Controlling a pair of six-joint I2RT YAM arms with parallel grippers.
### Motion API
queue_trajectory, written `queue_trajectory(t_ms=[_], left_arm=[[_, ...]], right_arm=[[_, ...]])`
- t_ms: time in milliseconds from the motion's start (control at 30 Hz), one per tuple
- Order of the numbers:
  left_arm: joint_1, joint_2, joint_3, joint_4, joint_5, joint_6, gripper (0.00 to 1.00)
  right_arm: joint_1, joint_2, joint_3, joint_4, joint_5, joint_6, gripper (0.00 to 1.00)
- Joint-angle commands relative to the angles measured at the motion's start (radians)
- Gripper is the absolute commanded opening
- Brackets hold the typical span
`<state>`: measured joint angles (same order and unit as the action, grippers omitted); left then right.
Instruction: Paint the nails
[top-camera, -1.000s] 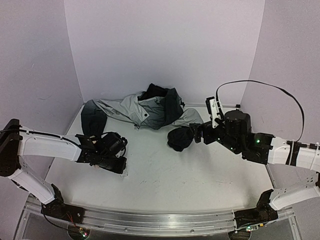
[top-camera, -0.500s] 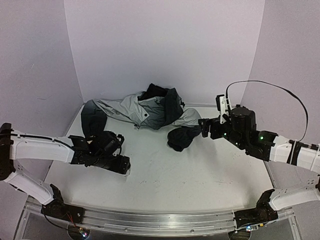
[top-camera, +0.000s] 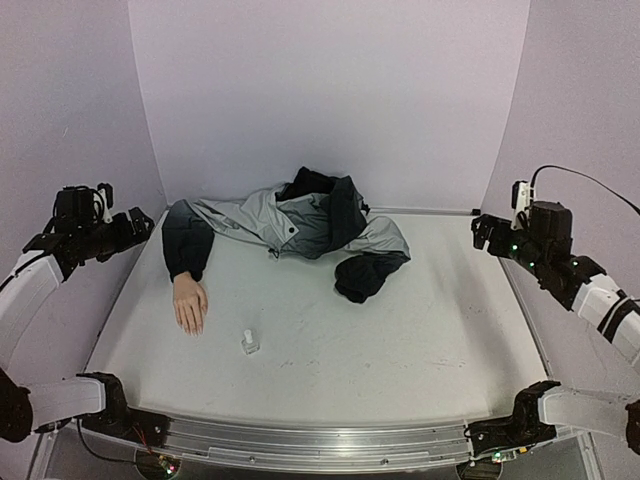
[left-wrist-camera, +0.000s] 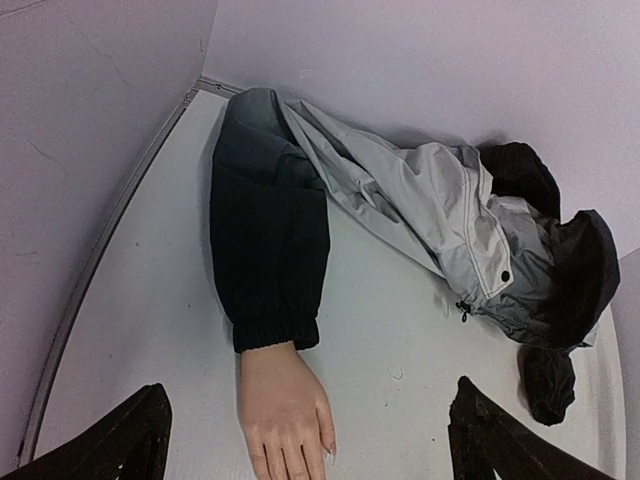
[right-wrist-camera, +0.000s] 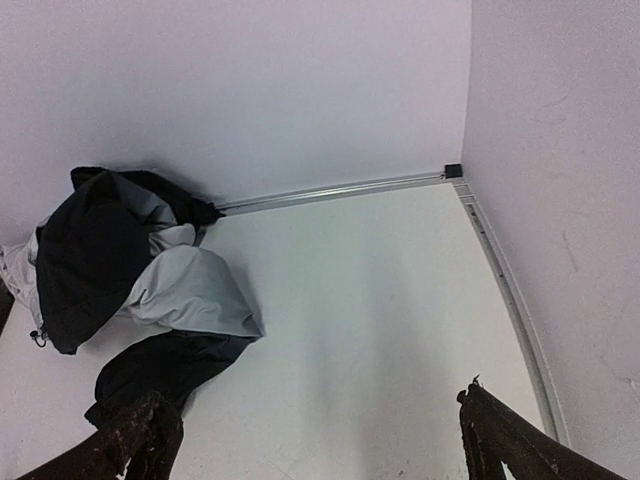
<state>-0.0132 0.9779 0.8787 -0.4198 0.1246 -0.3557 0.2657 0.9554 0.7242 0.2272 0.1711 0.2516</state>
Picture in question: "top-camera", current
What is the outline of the clear nail polish bottle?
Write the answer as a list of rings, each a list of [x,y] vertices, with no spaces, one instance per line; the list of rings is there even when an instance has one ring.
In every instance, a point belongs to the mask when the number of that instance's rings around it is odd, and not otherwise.
[[[246,339],[243,339],[241,342],[241,345],[246,355],[254,354],[260,350],[260,344],[255,339],[253,339],[252,341],[247,341]]]

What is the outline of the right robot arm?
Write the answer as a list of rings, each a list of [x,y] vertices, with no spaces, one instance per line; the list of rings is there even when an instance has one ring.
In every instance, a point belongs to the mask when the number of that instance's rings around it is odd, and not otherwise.
[[[633,367],[639,366],[639,303],[587,256],[572,254],[572,213],[535,201],[511,221],[482,214],[471,223],[473,245],[515,261],[566,310],[594,326]],[[608,434],[639,449],[639,403],[607,392],[579,392],[558,381],[521,390],[510,415],[469,424],[477,456],[552,440],[560,426]]]

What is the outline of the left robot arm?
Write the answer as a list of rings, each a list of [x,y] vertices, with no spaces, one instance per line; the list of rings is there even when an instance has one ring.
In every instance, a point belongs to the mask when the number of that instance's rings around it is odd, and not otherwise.
[[[20,386],[7,373],[18,343],[46,300],[90,260],[108,261],[145,243],[155,223],[140,208],[114,214],[113,188],[67,186],[58,191],[44,230],[23,248],[1,284],[1,437],[24,441],[71,419],[95,417],[116,437],[131,433],[135,416],[112,374],[79,374]]]

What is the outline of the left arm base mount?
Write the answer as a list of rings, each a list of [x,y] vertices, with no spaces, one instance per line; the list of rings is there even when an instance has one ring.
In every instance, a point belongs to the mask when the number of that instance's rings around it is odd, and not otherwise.
[[[85,429],[113,438],[163,447],[167,438],[168,416],[130,407],[121,381],[110,373],[83,373],[77,377],[99,381],[105,390],[105,408],[80,416]]]

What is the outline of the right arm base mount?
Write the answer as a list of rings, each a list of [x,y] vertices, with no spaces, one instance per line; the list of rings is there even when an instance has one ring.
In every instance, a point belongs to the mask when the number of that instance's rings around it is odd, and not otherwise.
[[[538,401],[558,386],[559,382],[551,380],[532,384],[516,394],[510,415],[470,423],[464,435],[471,442],[474,456],[531,447],[555,439],[556,427],[541,420]]]

